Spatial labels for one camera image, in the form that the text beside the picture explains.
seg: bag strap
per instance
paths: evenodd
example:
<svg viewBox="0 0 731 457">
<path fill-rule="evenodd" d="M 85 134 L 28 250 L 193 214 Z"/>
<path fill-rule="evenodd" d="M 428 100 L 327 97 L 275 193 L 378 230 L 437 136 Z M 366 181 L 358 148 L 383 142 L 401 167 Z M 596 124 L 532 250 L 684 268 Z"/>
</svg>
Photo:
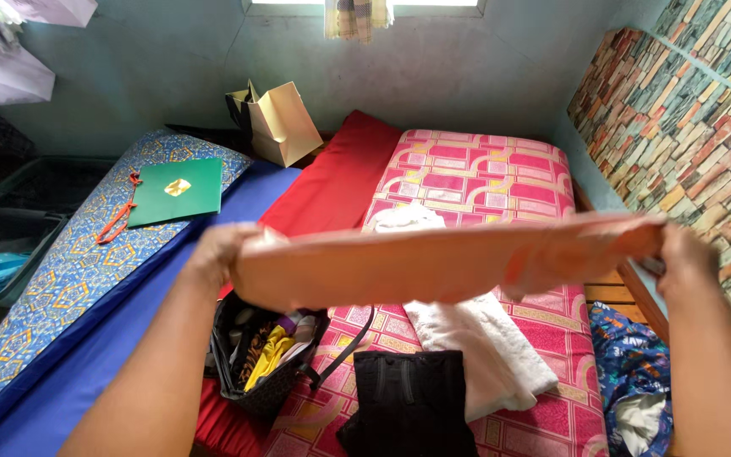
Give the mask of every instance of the bag strap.
<svg viewBox="0 0 731 457">
<path fill-rule="evenodd" d="M 356 337 L 352 340 L 351 343 L 346 347 L 346 349 L 341 352 L 332 363 L 326 367 L 323 372 L 318 374 L 310 365 L 306 362 L 302 363 L 298 370 L 302 371 L 311 381 L 312 384 L 310 384 L 310 389 L 317 390 L 320 388 L 321 385 L 323 385 L 323 382 L 328 378 L 332 372 L 334 372 L 335 369 L 340 367 L 340 364 L 343 363 L 343 361 L 349 357 L 352 352 L 357 348 L 357 346 L 360 345 L 360 341 L 366 336 L 366 333 L 368 333 L 369 328 L 371 328 L 371 322 L 374 320 L 374 306 L 371 305 L 371 314 L 368 316 L 368 321 L 363 325 L 363 328 L 360 330 L 360 333 L 357 334 Z"/>
<path fill-rule="evenodd" d="M 99 245 L 105 245 L 110 243 L 112 240 L 114 240 L 117 235 L 120 234 L 120 232 L 123 232 L 123 229 L 126 228 L 128 225 L 128 215 L 132 212 L 132 208 L 137 206 L 134 203 L 134 191 L 137 189 L 137 184 L 143 182 L 140 179 L 140 173 L 137 171 L 133 171 L 130 175 L 128 175 L 128 180 L 132 182 L 133 188 L 132 188 L 132 196 L 128 198 L 128 203 L 123 205 L 122 208 L 120 208 L 120 211 L 115 215 L 115 217 L 107 223 L 106 227 L 101 230 L 99 234 L 95 235 L 95 242 Z M 117 230 L 111 235 L 108 235 L 106 238 L 104 238 L 109 231 L 112 229 L 112 227 L 115 226 L 115 224 L 120 220 L 121 217 L 126 215 L 126 221 L 123 223 L 123 225 L 117 227 Z"/>
</svg>

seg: red pillow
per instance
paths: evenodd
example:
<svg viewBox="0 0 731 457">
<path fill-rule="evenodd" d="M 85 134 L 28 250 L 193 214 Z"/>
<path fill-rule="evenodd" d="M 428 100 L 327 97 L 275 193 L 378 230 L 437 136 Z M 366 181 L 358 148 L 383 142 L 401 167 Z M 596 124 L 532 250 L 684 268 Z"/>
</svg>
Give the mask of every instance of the red pillow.
<svg viewBox="0 0 731 457">
<path fill-rule="evenodd" d="M 258 223 L 289 237 L 360 228 L 401 136 L 400 130 L 354 110 Z M 225 286 L 220 297 L 230 290 Z M 217 379 L 202 381 L 194 442 L 219 455 L 261 455 L 270 424 L 223 399 L 219 389 Z"/>
</svg>

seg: brick pattern wallpaper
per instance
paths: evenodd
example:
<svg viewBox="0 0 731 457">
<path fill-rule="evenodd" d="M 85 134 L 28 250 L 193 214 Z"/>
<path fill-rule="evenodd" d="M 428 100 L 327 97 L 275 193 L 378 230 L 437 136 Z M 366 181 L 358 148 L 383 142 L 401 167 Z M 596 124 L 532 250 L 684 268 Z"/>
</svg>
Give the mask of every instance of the brick pattern wallpaper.
<svg viewBox="0 0 731 457">
<path fill-rule="evenodd" d="M 569 117 L 629 209 L 716 246 L 731 300 L 731 0 L 673 0 L 653 32 L 684 52 L 638 30 L 606 34 Z"/>
</svg>

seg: window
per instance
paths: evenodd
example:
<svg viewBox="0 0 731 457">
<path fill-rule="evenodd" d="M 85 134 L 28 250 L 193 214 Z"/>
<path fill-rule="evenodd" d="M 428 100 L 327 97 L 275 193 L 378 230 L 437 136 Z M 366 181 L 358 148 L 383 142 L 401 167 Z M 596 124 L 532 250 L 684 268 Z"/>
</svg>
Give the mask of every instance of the window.
<svg viewBox="0 0 731 457">
<path fill-rule="evenodd" d="M 323 16 L 324 0 L 241 0 L 246 16 Z M 486 0 L 394 0 L 394 16 L 483 17 Z"/>
</svg>

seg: hand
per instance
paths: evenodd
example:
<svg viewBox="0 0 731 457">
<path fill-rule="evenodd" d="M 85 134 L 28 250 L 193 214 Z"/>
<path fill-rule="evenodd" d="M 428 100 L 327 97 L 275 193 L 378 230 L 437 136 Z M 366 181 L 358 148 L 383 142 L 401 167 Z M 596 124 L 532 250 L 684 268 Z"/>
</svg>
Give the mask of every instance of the hand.
<svg viewBox="0 0 731 457">
<path fill-rule="evenodd" d="M 712 246 L 675 223 L 665 226 L 664 235 L 662 258 L 667 271 L 657 286 L 663 296 L 684 294 L 689 287 L 715 286 L 720 290 L 718 252 Z"/>
<path fill-rule="evenodd" d="M 224 286 L 230 281 L 230 272 L 242 243 L 262 231 L 261 227 L 253 223 L 214 225 L 199 238 L 183 270 L 216 281 L 220 287 Z"/>
</svg>

